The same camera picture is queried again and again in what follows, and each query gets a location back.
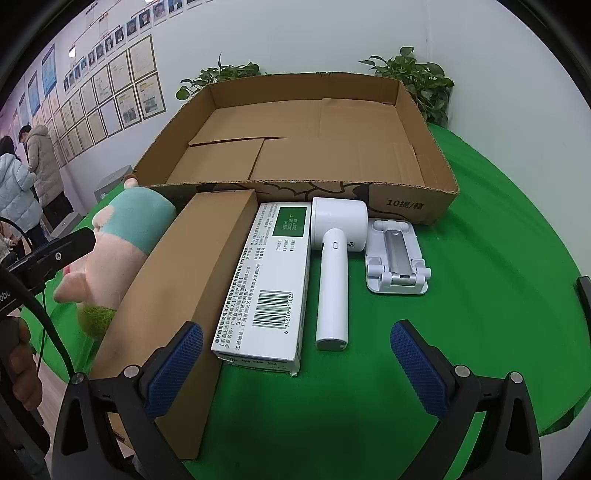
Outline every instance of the brown cardboard box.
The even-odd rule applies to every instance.
[[[351,73],[267,75],[205,87],[136,167],[182,203],[254,189],[259,201],[363,200],[374,217],[433,223],[458,193],[406,88]]]
[[[213,333],[258,209],[252,190],[195,195],[164,234],[130,286],[96,355],[90,376],[115,377],[142,365],[184,322],[203,330],[203,352],[160,431],[181,459],[197,457],[220,360]],[[129,446],[118,417],[113,429]]]

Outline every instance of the barcode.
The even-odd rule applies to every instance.
[[[286,328],[292,298],[290,291],[261,290],[252,324],[255,327]]]

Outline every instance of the white wall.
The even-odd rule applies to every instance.
[[[99,0],[95,18],[113,5]],[[125,0],[109,12],[109,30],[145,5]],[[61,80],[67,51],[86,26],[84,13],[55,39]],[[412,45],[456,82],[450,129],[493,161],[541,210],[583,272],[591,271],[591,111],[544,44],[496,0],[214,0],[169,18],[147,34],[168,111],[101,142],[62,170],[75,206],[87,211],[96,183],[135,164],[181,106],[178,81],[213,66],[255,61],[269,73],[340,70],[366,73],[370,55]],[[99,39],[95,24],[76,42],[78,58]],[[2,110],[9,121],[25,81]]]
[[[456,83],[450,129],[529,197],[591,274],[591,109],[542,41],[496,0],[427,5],[427,56]]]

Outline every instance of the green tablecloth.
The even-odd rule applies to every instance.
[[[449,131],[430,128],[461,193],[435,225],[416,228],[433,270],[428,292],[372,294],[363,256],[350,255],[349,346],[319,352],[315,253],[299,375],[224,366],[200,459],[186,464],[196,477],[397,478],[436,423],[390,350],[389,331],[400,319],[410,319],[451,363],[478,375],[521,372],[540,432],[586,398],[591,349],[569,253],[494,165]],[[51,316],[74,365],[86,371],[97,345],[77,327],[72,306],[59,308]],[[38,346],[40,329],[29,323]],[[65,378],[55,349],[46,348],[46,362]],[[448,478],[461,473],[482,419],[473,422]]]

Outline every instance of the white phone stand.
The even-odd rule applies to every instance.
[[[374,293],[422,295],[427,291],[431,269],[425,266],[412,224],[369,219],[365,275]]]

